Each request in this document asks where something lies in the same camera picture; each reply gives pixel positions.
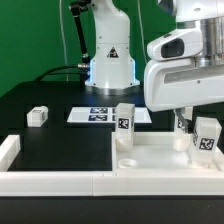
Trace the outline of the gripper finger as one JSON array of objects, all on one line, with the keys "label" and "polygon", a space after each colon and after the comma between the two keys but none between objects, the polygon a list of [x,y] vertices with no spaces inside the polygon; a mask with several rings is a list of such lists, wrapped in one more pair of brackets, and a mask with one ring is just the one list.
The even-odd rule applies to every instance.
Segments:
[{"label": "gripper finger", "polygon": [[192,108],[178,108],[175,110],[177,117],[177,127],[185,134],[193,132],[193,109]]}]

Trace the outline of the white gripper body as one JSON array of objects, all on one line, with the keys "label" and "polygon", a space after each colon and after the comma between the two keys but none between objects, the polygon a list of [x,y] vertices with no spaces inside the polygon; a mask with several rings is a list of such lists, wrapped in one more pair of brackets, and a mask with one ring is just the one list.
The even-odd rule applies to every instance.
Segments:
[{"label": "white gripper body", "polygon": [[147,46],[144,99],[153,112],[224,101],[224,65],[196,66],[203,49],[197,28],[176,29]]}]

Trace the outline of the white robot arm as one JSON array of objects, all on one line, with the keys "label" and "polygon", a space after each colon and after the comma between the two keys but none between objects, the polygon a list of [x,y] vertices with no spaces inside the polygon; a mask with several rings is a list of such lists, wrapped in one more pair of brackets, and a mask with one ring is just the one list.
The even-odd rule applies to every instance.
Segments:
[{"label": "white robot arm", "polygon": [[[144,101],[152,112],[224,102],[224,0],[157,0],[175,17],[171,32],[142,41]],[[85,82],[119,95],[139,86],[129,53],[130,20],[113,0],[90,0],[96,53]]]}]

